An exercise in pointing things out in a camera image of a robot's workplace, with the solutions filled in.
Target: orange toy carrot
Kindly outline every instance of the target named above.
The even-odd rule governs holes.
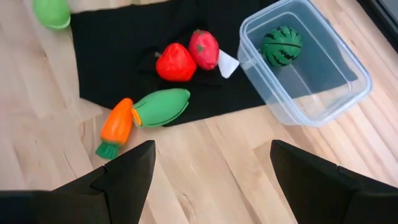
[[[95,153],[104,159],[116,158],[130,135],[132,127],[132,100],[125,98],[111,111],[101,132],[102,143]]]

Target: transparent plastic box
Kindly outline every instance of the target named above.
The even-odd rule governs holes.
[[[261,57],[263,37],[279,26],[302,36],[302,51],[288,66]],[[286,125],[323,126],[363,99],[372,80],[330,23],[308,0],[281,0],[248,17],[240,29],[238,60],[253,86]]]

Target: green toy fruit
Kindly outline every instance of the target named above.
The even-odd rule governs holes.
[[[301,35],[293,28],[281,26],[265,35],[261,54],[270,65],[281,67],[291,64],[301,52]]]
[[[33,11],[47,28],[60,30],[69,26],[70,9],[66,0],[33,0]]]
[[[188,90],[179,88],[153,92],[133,105],[134,123],[148,128],[165,125],[180,116],[189,97]]]

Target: toy vegetable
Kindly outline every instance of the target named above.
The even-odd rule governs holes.
[[[111,111],[101,132],[102,143],[95,153],[104,159],[116,158],[119,148],[130,135],[132,127],[132,100],[125,98]]]
[[[187,82],[197,69],[189,51],[181,44],[170,44],[156,62],[160,77],[170,82]]]
[[[193,59],[202,69],[212,70],[217,66],[220,48],[211,33],[196,30],[192,34],[188,49]]]
[[[160,90],[145,96],[134,104],[132,114],[138,127],[158,127],[165,125],[180,114],[188,106],[190,92],[174,88]]]
[[[70,23],[66,0],[33,0],[33,11],[39,22],[50,29],[64,29]]]

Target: white paper piece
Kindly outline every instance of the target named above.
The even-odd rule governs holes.
[[[229,78],[238,66],[238,60],[232,58],[220,49],[220,53],[218,54],[218,67],[224,78]]]

